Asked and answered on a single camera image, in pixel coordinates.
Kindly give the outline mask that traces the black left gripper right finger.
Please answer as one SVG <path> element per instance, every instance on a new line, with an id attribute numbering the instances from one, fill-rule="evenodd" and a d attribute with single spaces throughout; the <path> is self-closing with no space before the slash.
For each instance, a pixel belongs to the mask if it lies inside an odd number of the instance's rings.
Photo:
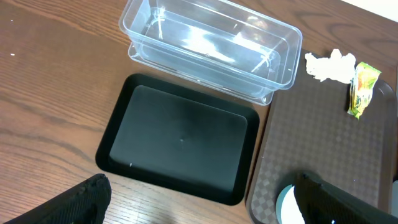
<path id="1" fill-rule="evenodd" d="M 294 196 L 305 223 L 397 224 L 397 217 L 306 173 L 297 174 Z"/>

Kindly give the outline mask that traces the yellow snack wrapper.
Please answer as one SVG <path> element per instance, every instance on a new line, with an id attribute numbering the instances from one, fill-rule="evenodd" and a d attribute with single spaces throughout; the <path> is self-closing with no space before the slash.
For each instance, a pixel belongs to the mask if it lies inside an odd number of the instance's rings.
<path id="1" fill-rule="evenodd" d="M 356 119 L 360 118 L 372 100 L 373 88 L 380 74 L 381 71 L 365 62 L 360 62 L 356 66 L 350 85 L 348 114 Z"/>

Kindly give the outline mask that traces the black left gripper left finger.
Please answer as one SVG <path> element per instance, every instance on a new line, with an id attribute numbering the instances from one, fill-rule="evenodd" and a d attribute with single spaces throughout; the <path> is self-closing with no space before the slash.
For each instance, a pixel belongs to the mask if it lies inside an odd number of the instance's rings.
<path id="1" fill-rule="evenodd" d="M 6 224 L 102 224 L 111 201 L 111 186 L 96 174 Z"/>

